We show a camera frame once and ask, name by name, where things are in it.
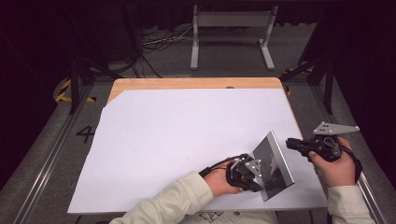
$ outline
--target sleeve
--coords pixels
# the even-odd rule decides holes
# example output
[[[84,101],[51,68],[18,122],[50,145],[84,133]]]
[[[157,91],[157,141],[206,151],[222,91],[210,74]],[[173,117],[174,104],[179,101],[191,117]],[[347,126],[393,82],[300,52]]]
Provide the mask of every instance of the sleeve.
[[[213,193],[195,172],[174,181],[152,199],[146,199],[123,217],[119,223],[178,223],[185,215],[193,215],[213,199]]]
[[[333,224],[375,223],[358,186],[329,188],[329,213]]]

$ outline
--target black controller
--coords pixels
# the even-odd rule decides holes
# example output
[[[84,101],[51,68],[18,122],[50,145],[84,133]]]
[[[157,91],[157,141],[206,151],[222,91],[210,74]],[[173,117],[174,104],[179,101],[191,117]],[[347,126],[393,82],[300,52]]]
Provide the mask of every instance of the black controller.
[[[224,161],[220,161],[211,167],[206,167],[199,173],[199,175],[201,177],[205,177],[215,169],[223,169],[219,168],[218,165],[235,159],[237,159],[237,161],[228,164],[227,168],[224,168],[226,170],[227,182],[231,186],[239,187],[243,190],[251,190],[253,192],[262,190],[262,187],[258,183],[254,182],[255,175],[245,165],[246,162],[254,160],[248,154],[242,154],[240,156],[231,157]]]
[[[325,161],[336,161],[341,157],[342,153],[348,154],[355,163],[355,182],[358,182],[361,176],[361,162],[355,157],[353,152],[338,142],[337,135],[315,134],[310,140],[300,140],[296,138],[288,138],[286,146],[290,149],[297,150],[302,156],[307,157],[311,161],[308,153],[314,151],[319,154]]]

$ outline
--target printed number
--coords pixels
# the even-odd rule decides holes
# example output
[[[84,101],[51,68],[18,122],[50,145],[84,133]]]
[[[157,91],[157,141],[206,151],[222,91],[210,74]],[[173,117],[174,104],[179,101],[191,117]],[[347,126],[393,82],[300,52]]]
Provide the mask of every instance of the printed number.
[[[90,137],[90,135],[95,135],[95,133],[91,133],[91,130],[92,130],[92,127],[90,125],[88,125],[83,130],[81,130],[78,133],[76,133],[76,135],[85,136],[84,143],[87,143],[88,142],[88,138]]]

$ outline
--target triangular metal bracket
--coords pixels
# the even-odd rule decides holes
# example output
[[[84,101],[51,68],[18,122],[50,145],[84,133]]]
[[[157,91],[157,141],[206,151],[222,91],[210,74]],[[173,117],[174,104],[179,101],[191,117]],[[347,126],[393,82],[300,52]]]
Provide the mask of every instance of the triangular metal bracket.
[[[322,122],[314,130],[314,134],[334,135],[339,133],[353,133],[353,132],[358,132],[360,130],[361,129],[358,126],[352,127],[352,126]]]
[[[255,176],[262,176],[262,169],[261,169],[262,160],[255,160],[255,161],[247,161],[245,162],[245,166],[253,173]]]

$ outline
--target white metal stand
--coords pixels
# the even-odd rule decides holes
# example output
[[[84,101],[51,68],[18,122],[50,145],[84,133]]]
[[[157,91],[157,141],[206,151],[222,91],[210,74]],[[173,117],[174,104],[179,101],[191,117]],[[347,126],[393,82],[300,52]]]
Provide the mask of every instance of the white metal stand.
[[[265,37],[264,39],[259,39],[260,48],[262,49],[262,56],[268,70],[274,70],[274,63],[267,45],[274,26],[276,12],[277,7],[273,7],[272,11],[217,12],[198,11],[198,7],[194,6],[192,22],[194,37],[192,42],[191,70],[198,69],[198,27],[200,26],[265,26]]]

